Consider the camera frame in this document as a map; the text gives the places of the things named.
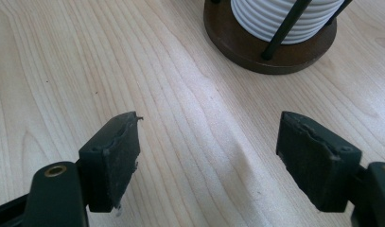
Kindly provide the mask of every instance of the wood grain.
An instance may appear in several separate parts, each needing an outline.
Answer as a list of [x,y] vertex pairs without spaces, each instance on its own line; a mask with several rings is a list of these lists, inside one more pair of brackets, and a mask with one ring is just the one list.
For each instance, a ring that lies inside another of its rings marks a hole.
[[350,226],[318,212],[275,155],[282,111],[385,162],[385,0],[354,1],[313,66],[272,77],[227,60],[203,0],[0,0],[0,204],[39,168],[78,159],[136,110],[139,168],[120,217],[92,226]]

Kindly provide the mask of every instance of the clamp jaw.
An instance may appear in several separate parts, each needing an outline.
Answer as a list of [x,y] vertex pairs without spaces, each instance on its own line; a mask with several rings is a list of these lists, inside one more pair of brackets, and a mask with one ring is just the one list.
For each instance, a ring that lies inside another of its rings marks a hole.
[[0,226],[88,226],[91,212],[109,213],[120,201],[140,153],[136,112],[112,118],[80,150],[33,176],[28,195],[0,206]]
[[318,210],[344,212],[351,201],[353,226],[385,226],[385,163],[362,167],[360,149],[290,112],[281,115],[276,153]]

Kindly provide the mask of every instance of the wooden table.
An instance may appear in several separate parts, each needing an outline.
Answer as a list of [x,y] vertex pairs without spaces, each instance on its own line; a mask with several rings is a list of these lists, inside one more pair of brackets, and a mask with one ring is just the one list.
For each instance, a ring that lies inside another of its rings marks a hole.
[[91,226],[350,226],[318,212],[275,155],[282,111],[385,162],[385,0],[354,1],[314,65],[265,76],[226,59],[203,0],[0,0],[0,204],[107,120],[136,110],[139,168],[120,217]]

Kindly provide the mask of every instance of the black metal rod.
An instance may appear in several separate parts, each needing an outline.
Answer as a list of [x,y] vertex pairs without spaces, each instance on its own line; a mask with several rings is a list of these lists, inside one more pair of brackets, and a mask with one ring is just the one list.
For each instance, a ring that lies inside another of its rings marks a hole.
[[275,50],[284,41],[311,1],[312,0],[297,0],[295,2],[292,9],[289,11],[289,14],[287,14],[283,23],[278,27],[278,30],[275,32],[265,51],[262,53],[262,58],[264,60],[270,60],[272,58]]
[[352,0],[345,0],[343,1],[343,3],[341,4],[341,6],[339,7],[339,9],[337,9],[337,11],[333,14],[333,16],[330,17],[330,19],[328,19],[328,22],[325,23],[327,26],[331,25],[331,23],[333,23],[334,19],[340,15],[340,13],[352,2]]

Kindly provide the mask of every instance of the dark wooden base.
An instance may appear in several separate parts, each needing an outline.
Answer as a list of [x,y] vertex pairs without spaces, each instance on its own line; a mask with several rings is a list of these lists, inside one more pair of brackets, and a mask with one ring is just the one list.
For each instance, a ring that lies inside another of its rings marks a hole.
[[337,20],[334,20],[305,42],[280,45],[272,59],[265,61],[260,55],[268,43],[238,23],[231,10],[231,0],[219,3],[206,0],[203,19],[210,39],[228,59],[261,74],[290,74],[309,67],[328,50],[337,34]]

